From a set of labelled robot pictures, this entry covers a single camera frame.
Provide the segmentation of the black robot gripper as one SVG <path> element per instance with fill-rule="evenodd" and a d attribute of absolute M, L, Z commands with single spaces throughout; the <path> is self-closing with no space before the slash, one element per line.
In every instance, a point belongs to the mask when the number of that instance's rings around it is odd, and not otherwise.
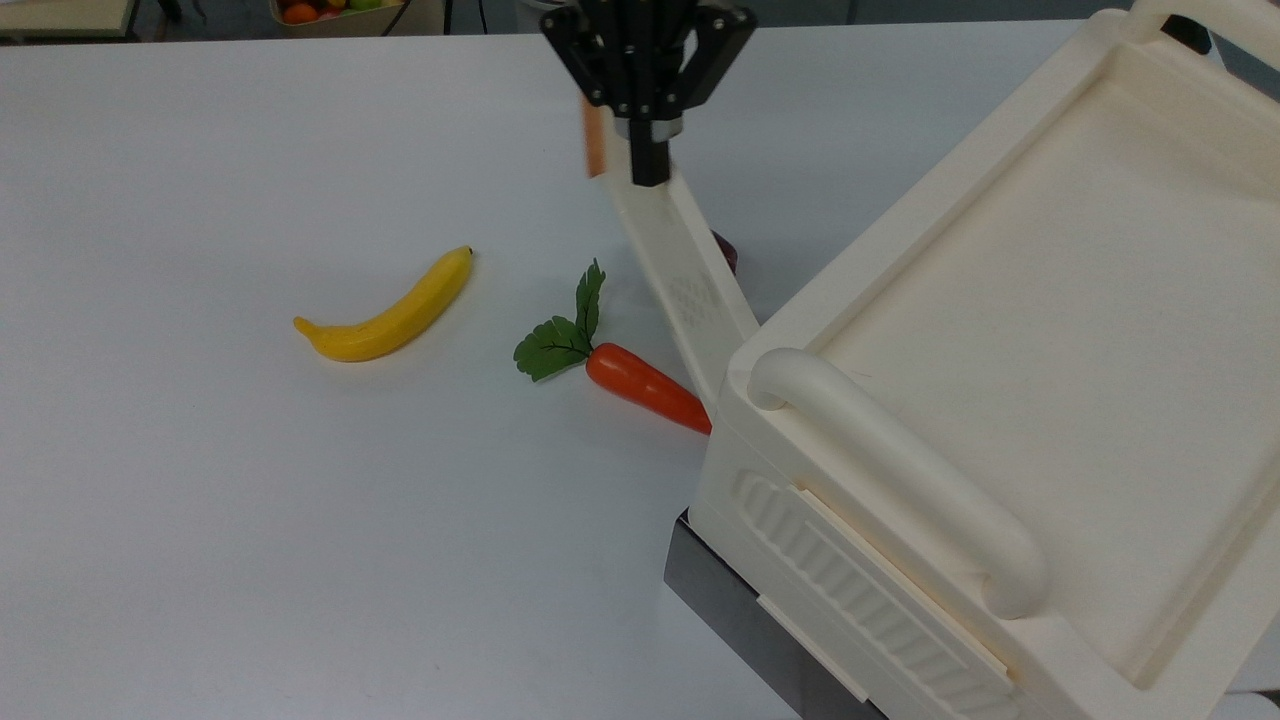
<path fill-rule="evenodd" d="M 730 1 L 564 1 L 540 18 L 589 105 L 645 138 L 631 140 L 640 187 L 669 181 L 668 141 L 685 111 L 710 99 L 756 27 L 750 8 Z"/>

